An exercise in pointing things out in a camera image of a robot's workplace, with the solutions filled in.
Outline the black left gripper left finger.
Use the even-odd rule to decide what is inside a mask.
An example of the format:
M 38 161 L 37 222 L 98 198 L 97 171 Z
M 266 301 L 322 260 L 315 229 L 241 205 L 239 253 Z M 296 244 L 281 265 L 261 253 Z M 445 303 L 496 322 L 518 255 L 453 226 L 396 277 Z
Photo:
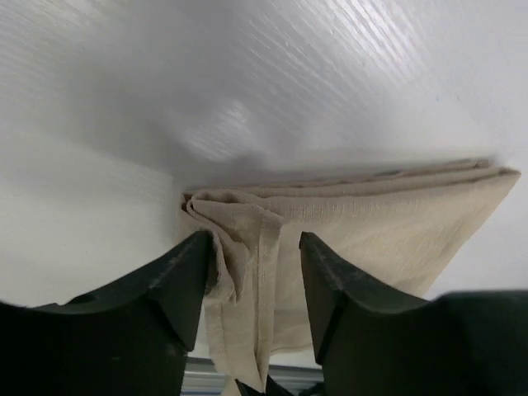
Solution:
M 209 268 L 199 231 L 68 303 L 1 305 L 4 395 L 177 395 Z

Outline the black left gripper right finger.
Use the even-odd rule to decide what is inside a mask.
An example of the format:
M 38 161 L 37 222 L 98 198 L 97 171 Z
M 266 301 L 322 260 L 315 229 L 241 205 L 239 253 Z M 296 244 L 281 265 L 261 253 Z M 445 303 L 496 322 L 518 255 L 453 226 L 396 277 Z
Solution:
M 299 241 L 316 362 L 329 395 L 524 395 L 527 293 L 409 295 Z

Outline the beige cloth napkin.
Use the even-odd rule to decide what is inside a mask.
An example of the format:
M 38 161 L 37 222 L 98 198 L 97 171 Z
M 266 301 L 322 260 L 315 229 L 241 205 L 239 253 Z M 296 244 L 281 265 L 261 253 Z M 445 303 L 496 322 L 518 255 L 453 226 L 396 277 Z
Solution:
M 205 328 L 215 368 L 261 389 L 269 360 L 312 344 L 299 240 L 315 233 L 340 257 L 423 295 L 520 178 L 463 161 L 394 174 L 201 188 L 181 198 L 179 234 L 212 235 Z

